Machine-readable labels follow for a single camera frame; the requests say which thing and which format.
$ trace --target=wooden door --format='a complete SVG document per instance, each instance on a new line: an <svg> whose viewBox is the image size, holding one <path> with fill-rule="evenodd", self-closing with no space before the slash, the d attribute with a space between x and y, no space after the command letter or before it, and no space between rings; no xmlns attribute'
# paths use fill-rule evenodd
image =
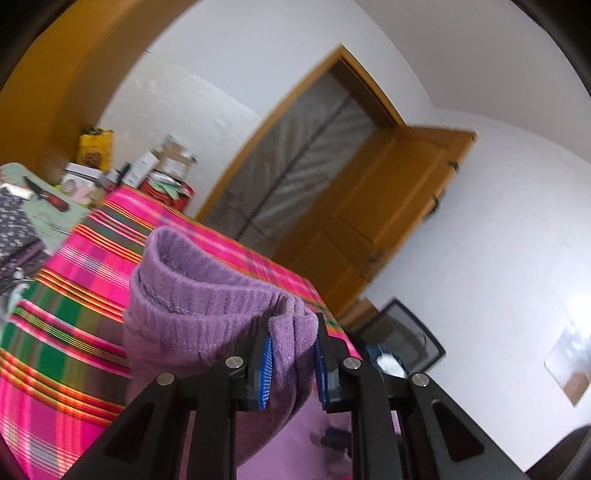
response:
<svg viewBox="0 0 591 480"><path fill-rule="evenodd" d="M377 130L273 260L308 278L340 315L432 210L475 138L437 128Z"/></svg>

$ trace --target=table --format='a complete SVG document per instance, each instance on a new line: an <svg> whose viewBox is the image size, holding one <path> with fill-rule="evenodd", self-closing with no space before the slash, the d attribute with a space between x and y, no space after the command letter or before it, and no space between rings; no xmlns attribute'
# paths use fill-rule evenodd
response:
<svg viewBox="0 0 591 480"><path fill-rule="evenodd" d="M145 240L171 225L218 260L301 297L355 349L310 282L122 187L76 225L17 304L0 343L0 433L31 480L61 477L125 408L129 276Z"/></svg>

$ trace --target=yellow package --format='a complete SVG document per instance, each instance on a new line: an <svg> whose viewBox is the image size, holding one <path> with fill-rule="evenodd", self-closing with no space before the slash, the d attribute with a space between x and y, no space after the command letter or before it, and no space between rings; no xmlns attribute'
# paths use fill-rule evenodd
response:
<svg viewBox="0 0 591 480"><path fill-rule="evenodd" d="M113 131L93 128L83 132L78 142L76 163L102 171L111 169L113 151Z"/></svg>

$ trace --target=metal screw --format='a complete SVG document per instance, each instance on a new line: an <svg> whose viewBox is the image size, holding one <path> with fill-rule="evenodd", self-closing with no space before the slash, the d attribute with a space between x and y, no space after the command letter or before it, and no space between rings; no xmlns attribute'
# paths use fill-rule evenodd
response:
<svg viewBox="0 0 591 480"><path fill-rule="evenodd" d="M244 360L240 356L231 356L226 359L226 367L240 368L244 364Z"/></svg>
<svg viewBox="0 0 591 480"><path fill-rule="evenodd" d="M343 366L349 370L357 370L359 367L361 367L361 360L359 360L359 358L355 358L354 356L350 356L343 360Z"/></svg>
<svg viewBox="0 0 591 480"><path fill-rule="evenodd" d="M412 381L418 387L426 387L429 385L429 377L425 374L414 374Z"/></svg>
<svg viewBox="0 0 591 480"><path fill-rule="evenodd" d="M172 382L174 382L174 375L169 374L168 372L160 374L156 379L156 382L158 382L158 385L166 387L166 385L170 385Z"/></svg>

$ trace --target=white box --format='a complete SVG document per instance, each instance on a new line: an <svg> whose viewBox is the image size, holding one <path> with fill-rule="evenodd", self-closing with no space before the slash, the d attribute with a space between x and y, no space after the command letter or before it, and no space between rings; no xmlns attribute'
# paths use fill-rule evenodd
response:
<svg viewBox="0 0 591 480"><path fill-rule="evenodd" d="M158 165L159 160L152 152L146 152L138 158L123 178L123 183L132 188L138 188L150 172Z"/></svg>
<svg viewBox="0 0 591 480"><path fill-rule="evenodd" d="M102 172L98 168L85 167L77 163L68 163L66 165L66 173L73 173L79 177L84 177L89 180L97 181L102 176Z"/></svg>

